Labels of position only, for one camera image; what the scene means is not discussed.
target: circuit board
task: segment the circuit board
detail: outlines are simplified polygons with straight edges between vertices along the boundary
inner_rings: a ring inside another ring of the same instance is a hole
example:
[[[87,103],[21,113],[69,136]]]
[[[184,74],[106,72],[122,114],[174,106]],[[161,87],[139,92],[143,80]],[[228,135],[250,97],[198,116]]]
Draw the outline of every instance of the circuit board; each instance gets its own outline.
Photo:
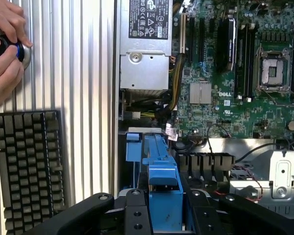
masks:
[[[205,136],[209,126],[220,123],[234,138],[292,137],[294,99],[291,93],[257,92],[254,87],[258,84],[253,83],[252,101],[237,99],[239,95],[235,94],[236,76],[240,73],[237,66],[242,56],[238,52],[235,55],[236,63],[232,71],[218,71],[216,48],[220,35],[217,31],[220,16],[224,15],[226,8],[223,2],[226,1],[195,1],[188,13],[194,18],[194,25],[189,23],[187,31],[188,41],[189,37],[192,37],[191,41],[193,41],[192,46],[187,48],[191,50],[193,59],[189,60],[184,68],[181,95],[177,106],[176,127],[180,136],[189,134]],[[242,25],[257,25],[251,48],[252,53],[255,54],[253,58],[256,58],[260,47],[264,51],[286,51],[290,55],[290,60],[287,61],[288,64],[284,66],[281,73],[285,77],[290,77],[294,48],[294,3],[279,2],[275,5],[271,0],[241,0],[234,10],[237,29],[242,28]],[[242,47],[239,43],[238,39],[236,48]],[[202,47],[202,55],[200,55],[199,47]],[[177,48],[178,39],[174,39],[173,50],[178,53]],[[258,73],[256,68],[253,69],[253,73]],[[190,87],[200,82],[211,83],[211,103],[209,104],[190,103]],[[216,128],[210,135],[219,137],[222,133]]]

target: blue latch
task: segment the blue latch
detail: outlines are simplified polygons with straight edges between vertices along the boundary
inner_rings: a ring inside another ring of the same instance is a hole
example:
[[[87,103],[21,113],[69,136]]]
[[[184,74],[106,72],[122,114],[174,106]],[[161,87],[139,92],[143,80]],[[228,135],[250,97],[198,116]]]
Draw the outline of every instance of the blue latch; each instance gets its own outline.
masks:
[[[140,134],[127,133],[126,135],[126,161],[140,162],[142,157],[142,139]]]

